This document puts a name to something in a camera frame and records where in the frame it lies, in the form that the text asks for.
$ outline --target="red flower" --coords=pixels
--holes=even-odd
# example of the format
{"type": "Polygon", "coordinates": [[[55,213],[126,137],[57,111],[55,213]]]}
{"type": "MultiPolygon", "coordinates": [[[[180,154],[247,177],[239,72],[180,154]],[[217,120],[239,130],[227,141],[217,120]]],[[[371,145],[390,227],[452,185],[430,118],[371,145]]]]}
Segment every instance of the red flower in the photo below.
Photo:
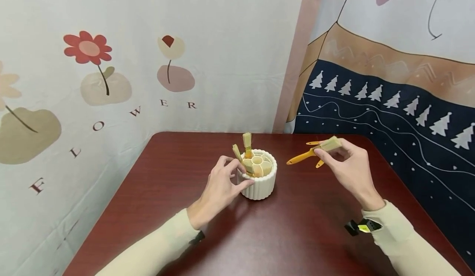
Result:
{"type": "Polygon", "coordinates": [[[76,62],[86,64],[91,61],[99,66],[101,60],[110,61],[112,58],[107,52],[112,51],[110,46],[106,45],[106,38],[102,35],[92,36],[86,32],[79,32],[79,36],[65,35],[64,41],[71,45],[64,50],[64,54],[68,57],[76,57],[76,62]]]}

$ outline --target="christmas tree print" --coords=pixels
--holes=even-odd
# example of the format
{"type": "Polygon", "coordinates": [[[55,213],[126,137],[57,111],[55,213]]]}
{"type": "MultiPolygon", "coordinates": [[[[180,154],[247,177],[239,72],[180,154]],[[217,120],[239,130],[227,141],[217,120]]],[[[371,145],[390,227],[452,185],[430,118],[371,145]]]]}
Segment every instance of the christmas tree print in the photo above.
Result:
{"type": "Polygon", "coordinates": [[[419,115],[419,117],[416,119],[418,126],[419,125],[426,126],[426,120],[427,120],[427,116],[429,115],[429,110],[431,106],[432,105],[429,105],[429,107],[427,107],[426,110],[424,110],[424,112],[421,113],[421,115],[419,115]]]}
{"type": "Polygon", "coordinates": [[[417,105],[419,104],[419,96],[417,96],[406,108],[403,110],[406,111],[406,115],[414,116],[414,112],[416,111],[417,105]]]}
{"type": "Polygon", "coordinates": [[[399,95],[401,91],[397,92],[396,95],[394,95],[391,99],[389,99],[385,104],[383,104],[384,106],[386,106],[387,108],[391,108],[391,107],[396,107],[397,108],[397,104],[399,103],[399,98],[401,97],[399,95]]]}
{"type": "Polygon", "coordinates": [[[351,80],[348,80],[346,85],[343,86],[338,92],[343,96],[343,95],[349,95],[350,94],[350,88],[351,88],[351,80]]]}
{"type": "Polygon", "coordinates": [[[436,121],[434,125],[429,127],[432,130],[432,135],[440,134],[442,136],[445,136],[445,130],[448,129],[448,123],[450,123],[451,114],[451,112],[447,113],[446,116],[436,121]]]}
{"type": "Polygon", "coordinates": [[[365,83],[361,91],[355,96],[358,100],[366,98],[366,90],[368,89],[368,83],[365,83]]]}
{"type": "Polygon", "coordinates": [[[335,91],[335,86],[336,86],[336,82],[337,82],[337,77],[338,76],[335,76],[331,82],[328,83],[327,86],[325,86],[325,89],[327,90],[327,92],[329,91],[335,91]]]}
{"type": "Polygon", "coordinates": [[[472,142],[472,135],[474,134],[474,126],[475,123],[472,123],[468,128],[463,130],[462,133],[457,134],[457,136],[454,139],[451,139],[450,141],[455,143],[455,148],[465,148],[469,149],[468,143],[472,142]]]}
{"type": "Polygon", "coordinates": [[[380,85],[377,89],[375,89],[368,97],[371,98],[371,101],[379,101],[381,102],[381,94],[383,92],[383,85],[380,85]]]}
{"type": "Polygon", "coordinates": [[[324,77],[323,73],[324,73],[323,70],[320,71],[320,74],[318,74],[317,77],[314,80],[312,80],[312,83],[310,83],[310,86],[312,87],[312,89],[322,87],[322,78],[324,77]]]}

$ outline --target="forearm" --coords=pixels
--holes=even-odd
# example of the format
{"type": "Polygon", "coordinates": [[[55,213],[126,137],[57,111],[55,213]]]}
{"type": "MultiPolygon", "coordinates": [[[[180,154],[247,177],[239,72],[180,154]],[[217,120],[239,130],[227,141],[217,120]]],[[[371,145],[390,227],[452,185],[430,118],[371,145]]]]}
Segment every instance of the forearm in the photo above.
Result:
{"type": "Polygon", "coordinates": [[[96,276],[156,276],[166,264],[176,260],[199,233],[191,220],[196,220],[195,216],[188,217],[188,211],[183,209],[119,254],[96,276]]]}
{"type": "Polygon", "coordinates": [[[384,207],[374,211],[363,210],[362,213],[363,217],[383,226],[372,232],[374,242],[389,257],[400,276],[460,275],[416,233],[409,220],[390,202],[385,201],[384,207]]]}

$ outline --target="tabletop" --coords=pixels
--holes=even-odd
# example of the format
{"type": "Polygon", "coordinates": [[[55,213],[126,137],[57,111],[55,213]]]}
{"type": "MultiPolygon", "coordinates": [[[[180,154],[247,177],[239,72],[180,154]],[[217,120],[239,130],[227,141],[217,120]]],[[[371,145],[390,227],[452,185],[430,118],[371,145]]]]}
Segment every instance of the tabletop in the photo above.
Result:
{"type": "MultiPolygon", "coordinates": [[[[362,218],[360,206],[329,167],[315,169],[317,158],[285,164],[309,149],[306,142],[329,137],[253,134],[252,147],[268,151],[279,164],[274,192],[262,201],[239,195],[209,223],[206,239],[159,275],[396,276],[370,234],[353,237],[344,229],[349,220],[362,218]]],[[[393,202],[462,275],[473,275],[371,141],[356,135],[344,138],[368,150],[381,196],[393,202]]],[[[64,275],[94,275],[188,207],[200,197],[218,158],[233,156],[234,143],[243,149],[240,133],[154,135],[64,275]]]]}

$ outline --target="yellow tag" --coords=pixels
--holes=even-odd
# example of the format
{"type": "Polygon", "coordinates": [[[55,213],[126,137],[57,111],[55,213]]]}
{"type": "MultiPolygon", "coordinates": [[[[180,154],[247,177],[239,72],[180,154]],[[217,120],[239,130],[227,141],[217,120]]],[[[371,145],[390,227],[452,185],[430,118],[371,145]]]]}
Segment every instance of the yellow tag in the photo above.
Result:
{"type": "Polygon", "coordinates": [[[357,228],[359,228],[360,231],[362,231],[363,233],[371,233],[371,231],[369,230],[369,227],[366,225],[358,225],[357,228]]]}

